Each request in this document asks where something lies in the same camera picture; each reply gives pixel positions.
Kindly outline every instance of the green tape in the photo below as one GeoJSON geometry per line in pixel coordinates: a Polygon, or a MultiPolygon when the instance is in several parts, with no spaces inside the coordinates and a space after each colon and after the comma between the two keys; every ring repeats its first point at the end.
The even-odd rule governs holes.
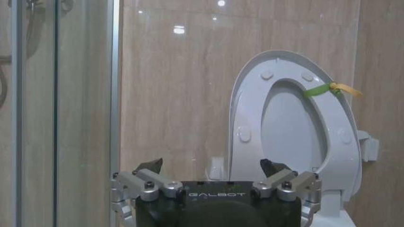
{"type": "Polygon", "coordinates": [[[324,85],[320,85],[320,86],[318,86],[318,87],[315,87],[315,88],[312,88],[312,89],[304,91],[304,92],[303,92],[304,96],[306,96],[306,97],[311,97],[311,96],[318,96],[318,95],[324,94],[327,91],[331,90],[330,84],[331,84],[331,83],[327,83],[327,84],[324,84],[324,85]]]}

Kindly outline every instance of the yellow tape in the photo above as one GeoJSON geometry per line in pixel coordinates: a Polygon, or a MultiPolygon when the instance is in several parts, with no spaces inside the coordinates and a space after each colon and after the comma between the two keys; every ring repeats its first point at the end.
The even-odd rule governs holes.
{"type": "Polygon", "coordinates": [[[340,90],[348,92],[350,94],[352,94],[355,97],[362,97],[363,96],[360,91],[355,90],[352,87],[350,87],[346,84],[339,84],[339,83],[334,82],[334,83],[330,84],[330,88],[332,90],[340,89],[340,90]]]}

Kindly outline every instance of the logo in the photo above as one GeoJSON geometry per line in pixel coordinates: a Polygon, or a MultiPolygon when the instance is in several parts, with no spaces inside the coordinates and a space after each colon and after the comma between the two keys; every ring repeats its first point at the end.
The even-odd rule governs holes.
{"type": "Polygon", "coordinates": [[[190,197],[236,197],[244,196],[247,193],[190,193],[190,197]]]}

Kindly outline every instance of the bathroom wall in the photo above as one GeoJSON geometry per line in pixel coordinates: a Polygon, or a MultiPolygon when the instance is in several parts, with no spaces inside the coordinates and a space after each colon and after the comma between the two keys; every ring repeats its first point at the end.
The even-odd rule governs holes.
{"type": "MultiPolygon", "coordinates": [[[[12,11],[7,0],[0,0],[0,55],[11,54],[12,11]]],[[[12,69],[0,65],[7,83],[11,84],[12,69]]],[[[0,107],[0,226],[12,225],[12,96],[8,95],[0,107]]]]}
{"type": "Polygon", "coordinates": [[[210,158],[227,156],[238,73],[263,51],[295,51],[352,84],[359,3],[124,0],[122,169],[163,157],[168,176],[204,179],[210,158]]]}
{"type": "Polygon", "coordinates": [[[358,226],[404,223],[404,1],[362,0],[354,100],[358,127],[380,139],[380,155],[363,166],[348,211],[358,226]]]}

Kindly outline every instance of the glass panel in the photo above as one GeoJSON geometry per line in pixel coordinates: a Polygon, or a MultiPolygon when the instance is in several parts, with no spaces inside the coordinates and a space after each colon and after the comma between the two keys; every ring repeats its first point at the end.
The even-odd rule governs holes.
{"type": "Polygon", "coordinates": [[[52,226],[54,217],[54,0],[28,0],[23,75],[24,227],[52,226]]]}
{"type": "Polygon", "coordinates": [[[108,0],[60,4],[58,224],[110,225],[108,0]]]}
{"type": "Polygon", "coordinates": [[[12,10],[0,0],[0,226],[12,226],[12,10]]]}

